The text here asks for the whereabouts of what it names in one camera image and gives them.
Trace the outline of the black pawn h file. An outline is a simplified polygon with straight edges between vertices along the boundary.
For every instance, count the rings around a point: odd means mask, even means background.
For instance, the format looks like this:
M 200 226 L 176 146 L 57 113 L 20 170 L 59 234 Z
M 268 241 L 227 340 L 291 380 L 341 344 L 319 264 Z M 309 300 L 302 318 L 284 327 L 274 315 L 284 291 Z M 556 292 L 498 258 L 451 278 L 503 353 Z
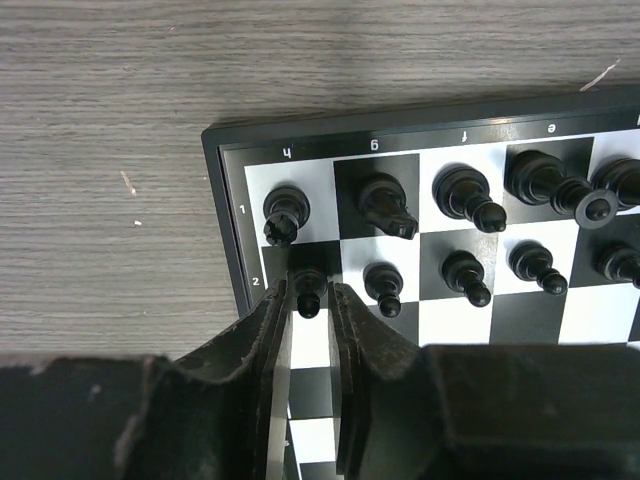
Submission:
M 327 273 L 318 267 L 308 266 L 293 272 L 296 306 L 305 319 L 316 317 L 321 308 L 321 299 L 327 292 Z

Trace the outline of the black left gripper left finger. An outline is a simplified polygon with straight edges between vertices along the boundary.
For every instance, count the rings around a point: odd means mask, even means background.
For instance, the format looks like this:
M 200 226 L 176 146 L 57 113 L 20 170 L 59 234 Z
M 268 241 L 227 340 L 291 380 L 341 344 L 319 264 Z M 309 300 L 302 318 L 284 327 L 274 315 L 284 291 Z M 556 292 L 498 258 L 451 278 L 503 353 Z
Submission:
M 290 287 L 178 360 L 5 354 L 5 479 L 280 478 Z

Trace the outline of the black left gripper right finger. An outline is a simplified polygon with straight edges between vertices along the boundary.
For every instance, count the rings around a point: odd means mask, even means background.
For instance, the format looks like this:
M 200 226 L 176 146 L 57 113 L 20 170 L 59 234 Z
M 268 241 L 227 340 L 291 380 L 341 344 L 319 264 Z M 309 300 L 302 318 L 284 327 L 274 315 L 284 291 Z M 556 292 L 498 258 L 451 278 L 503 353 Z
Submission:
M 337 470 L 347 479 L 635 479 L 639 353 L 418 346 L 328 288 Z

